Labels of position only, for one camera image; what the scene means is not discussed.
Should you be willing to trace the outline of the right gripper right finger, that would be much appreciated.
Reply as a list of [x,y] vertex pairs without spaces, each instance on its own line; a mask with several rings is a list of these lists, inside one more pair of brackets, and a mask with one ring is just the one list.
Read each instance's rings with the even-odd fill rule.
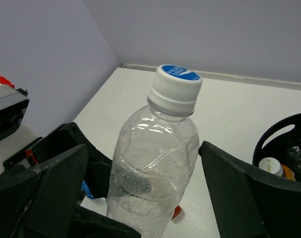
[[204,176],[222,238],[301,238],[301,183],[204,141]]

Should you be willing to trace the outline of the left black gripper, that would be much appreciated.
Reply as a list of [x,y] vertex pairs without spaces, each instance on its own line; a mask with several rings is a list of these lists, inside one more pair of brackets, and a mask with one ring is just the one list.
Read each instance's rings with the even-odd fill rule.
[[[76,123],[60,125],[46,137],[39,137],[27,147],[25,154],[30,166],[17,164],[3,172],[3,176],[41,164],[78,145],[85,145],[88,163],[84,175],[85,182],[96,198],[106,197],[109,188],[112,161],[98,151],[84,136]],[[76,203],[66,238],[138,238],[134,229],[81,207]]]

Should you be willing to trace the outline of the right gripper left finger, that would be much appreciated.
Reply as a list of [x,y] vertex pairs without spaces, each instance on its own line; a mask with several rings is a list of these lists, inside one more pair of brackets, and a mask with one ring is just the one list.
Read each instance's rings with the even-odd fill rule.
[[87,147],[78,145],[0,176],[0,238],[65,238],[87,163]]

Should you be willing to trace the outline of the orange juice bottle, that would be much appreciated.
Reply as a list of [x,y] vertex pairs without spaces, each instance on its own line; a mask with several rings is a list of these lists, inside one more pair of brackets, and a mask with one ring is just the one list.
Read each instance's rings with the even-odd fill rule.
[[289,167],[281,164],[275,158],[272,157],[263,158],[258,163],[258,167],[276,176],[296,181],[295,173]]

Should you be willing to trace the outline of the clear unlabeled bottle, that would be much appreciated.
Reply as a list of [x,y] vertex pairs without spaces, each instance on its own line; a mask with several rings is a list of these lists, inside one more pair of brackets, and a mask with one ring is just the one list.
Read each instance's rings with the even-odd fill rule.
[[198,130],[190,116],[202,78],[181,66],[157,68],[147,105],[123,124],[107,195],[107,217],[144,238],[162,236],[192,177]]

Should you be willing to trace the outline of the crushed clear bottle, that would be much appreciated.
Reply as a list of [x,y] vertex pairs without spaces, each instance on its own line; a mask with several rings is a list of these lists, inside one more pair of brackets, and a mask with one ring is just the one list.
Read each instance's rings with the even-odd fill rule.
[[286,164],[294,172],[296,180],[301,182],[301,144],[287,150]]

